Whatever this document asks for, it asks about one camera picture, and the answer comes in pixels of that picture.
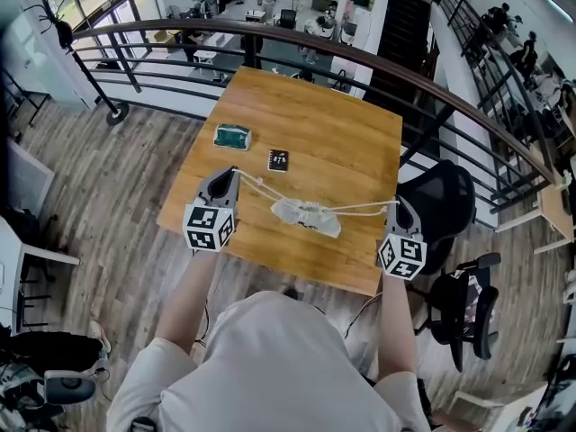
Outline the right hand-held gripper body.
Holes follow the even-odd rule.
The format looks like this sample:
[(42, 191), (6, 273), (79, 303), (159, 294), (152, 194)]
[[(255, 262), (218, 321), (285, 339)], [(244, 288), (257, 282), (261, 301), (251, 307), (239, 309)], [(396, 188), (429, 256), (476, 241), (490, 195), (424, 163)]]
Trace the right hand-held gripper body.
[(426, 264), (427, 251), (420, 228), (387, 227), (377, 248), (376, 264), (389, 277), (412, 281)]

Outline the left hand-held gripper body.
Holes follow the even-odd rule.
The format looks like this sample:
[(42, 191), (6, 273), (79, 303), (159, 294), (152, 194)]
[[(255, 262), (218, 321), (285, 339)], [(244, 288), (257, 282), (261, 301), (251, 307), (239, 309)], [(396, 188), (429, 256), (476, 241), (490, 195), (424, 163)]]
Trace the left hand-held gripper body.
[(184, 208), (182, 229), (193, 250), (220, 252), (236, 230), (235, 207), (224, 205), (226, 192), (201, 192)]

